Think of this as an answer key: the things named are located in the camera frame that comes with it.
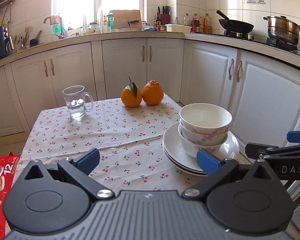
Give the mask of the glass mug with water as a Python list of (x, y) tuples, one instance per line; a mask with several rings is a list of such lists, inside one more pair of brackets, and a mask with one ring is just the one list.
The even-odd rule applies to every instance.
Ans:
[[(94, 100), (90, 93), (85, 91), (83, 85), (74, 85), (65, 88), (63, 91), (63, 97), (72, 119), (80, 120), (90, 113), (94, 109)], [(85, 98), (88, 97), (91, 106), (86, 107)]]

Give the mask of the stacked white bowl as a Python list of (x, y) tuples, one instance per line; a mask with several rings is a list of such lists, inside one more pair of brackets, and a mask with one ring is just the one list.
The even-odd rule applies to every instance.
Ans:
[(223, 134), (217, 134), (217, 135), (206, 135), (206, 134), (199, 134), (195, 133), (189, 129), (187, 129), (182, 120), (179, 120), (180, 127), (181, 127), (181, 134), (182, 136), (197, 145), (201, 146), (215, 146), (219, 145), (223, 142), (225, 142), (226, 137), (228, 136), (228, 133), (223, 133)]

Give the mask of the white bowl pink flowers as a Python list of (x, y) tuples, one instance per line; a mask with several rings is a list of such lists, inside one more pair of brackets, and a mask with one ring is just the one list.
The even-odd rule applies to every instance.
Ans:
[(226, 133), (232, 122), (232, 115), (226, 109), (208, 103), (186, 105), (179, 116), (186, 129), (205, 135)]

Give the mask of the wooden cutting board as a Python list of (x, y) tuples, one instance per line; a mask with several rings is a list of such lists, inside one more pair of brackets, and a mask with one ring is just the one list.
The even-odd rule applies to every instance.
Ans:
[(126, 29), (142, 29), (142, 20), (140, 10), (111, 10), (114, 16), (114, 25), (126, 21), (139, 20), (139, 23), (134, 23), (131, 27), (125, 27)]

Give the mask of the black wok pan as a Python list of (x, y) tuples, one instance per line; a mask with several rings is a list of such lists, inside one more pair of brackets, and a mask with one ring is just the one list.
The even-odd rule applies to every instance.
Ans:
[(248, 34), (254, 28), (254, 25), (250, 23), (229, 19), (220, 10), (217, 10), (216, 13), (222, 17), (222, 19), (219, 19), (219, 23), (225, 30), (229, 30), (235, 33)]

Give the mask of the steel steamer pot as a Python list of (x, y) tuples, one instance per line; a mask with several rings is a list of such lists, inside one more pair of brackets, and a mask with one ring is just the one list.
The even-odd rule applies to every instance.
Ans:
[(285, 16), (267, 16), (263, 19), (268, 22), (267, 33), (270, 38), (275, 38), (294, 46), (298, 45), (300, 24), (296, 24)]

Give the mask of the white plate with fruit print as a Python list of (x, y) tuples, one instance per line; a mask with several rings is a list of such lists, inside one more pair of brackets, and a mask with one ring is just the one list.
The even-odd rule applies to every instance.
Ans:
[[(164, 152), (168, 154), (182, 168), (192, 172), (204, 173), (198, 166), (197, 159), (188, 155), (181, 145), (181, 138), (178, 133), (179, 123), (171, 125), (164, 133), (162, 146)], [(228, 139), (214, 155), (223, 159), (226, 157), (236, 158), (239, 154), (239, 144), (233, 133), (228, 132)]]

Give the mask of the red knife block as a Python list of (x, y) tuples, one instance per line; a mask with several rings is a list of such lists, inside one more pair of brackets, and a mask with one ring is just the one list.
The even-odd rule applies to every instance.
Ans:
[(170, 15), (169, 14), (160, 14), (160, 22), (161, 25), (166, 25), (170, 23)]

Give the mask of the kitchen knife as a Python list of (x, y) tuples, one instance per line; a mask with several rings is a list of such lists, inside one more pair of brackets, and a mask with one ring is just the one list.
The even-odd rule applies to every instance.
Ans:
[(125, 28), (125, 27), (131, 27), (132, 24), (139, 23), (139, 20), (133, 20), (133, 21), (126, 21), (122, 23), (118, 23), (114, 25), (114, 28)]

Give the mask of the bumpy orange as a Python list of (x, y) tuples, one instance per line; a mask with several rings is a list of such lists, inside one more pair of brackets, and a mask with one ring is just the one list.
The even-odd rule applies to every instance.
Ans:
[(149, 81), (142, 89), (142, 98), (147, 105), (157, 105), (164, 97), (162, 87), (158, 81)]

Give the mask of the cherry print tablecloth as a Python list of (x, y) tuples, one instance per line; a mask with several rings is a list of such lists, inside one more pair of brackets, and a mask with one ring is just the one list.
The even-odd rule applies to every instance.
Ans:
[(42, 111), (22, 151), (16, 173), (32, 159), (54, 164), (77, 158), (92, 148), (100, 163), (91, 177), (107, 188), (120, 190), (177, 190), (200, 181), (176, 168), (162, 149), (166, 129), (179, 120), (179, 105), (168, 96), (161, 103), (127, 108), (120, 99), (97, 101), (81, 120), (66, 107)]

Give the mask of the orange with leaf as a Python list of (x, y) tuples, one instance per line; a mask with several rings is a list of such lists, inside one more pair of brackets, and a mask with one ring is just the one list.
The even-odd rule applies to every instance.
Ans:
[(130, 84), (121, 93), (121, 101), (126, 107), (138, 107), (142, 101), (142, 93), (130, 77), (129, 81)]

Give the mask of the stacked bowl lower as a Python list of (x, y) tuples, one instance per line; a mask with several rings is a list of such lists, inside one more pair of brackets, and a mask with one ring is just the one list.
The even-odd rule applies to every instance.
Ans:
[(226, 140), (225, 142), (219, 144), (219, 145), (215, 145), (215, 146), (201, 146), (201, 145), (197, 145), (197, 144), (194, 144), (188, 140), (186, 140), (182, 134), (181, 134), (181, 127), (180, 127), (180, 124), (178, 125), (178, 133), (180, 135), (180, 138), (181, 138), (181, 145), (183, 147), (183, 149), (185, 150), (185, 152), (196, 158), (197, 157), (197, 152), (202, 149), (202, 150), (205, 150), (209, 153), (216, 153), (218, 150), (221, 149), (221, 146), (226, 142), (226, 140), (228, 139), (228, 136), (226, 137)]

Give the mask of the white kitchen cabinets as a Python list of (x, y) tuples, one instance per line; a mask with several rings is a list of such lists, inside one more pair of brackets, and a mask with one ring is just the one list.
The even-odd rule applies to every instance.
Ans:
[(64, 106), (62, 90), (84, 85), (97, 100), (116, 98), (131, 77), (158, 81), (182, 104), (219, 105), (248, 142), (285, 146), (300, 129), (300, 56), (220, 36), (59, 41), (0, 62), (0, 137), (29, 131), (44, 109)]

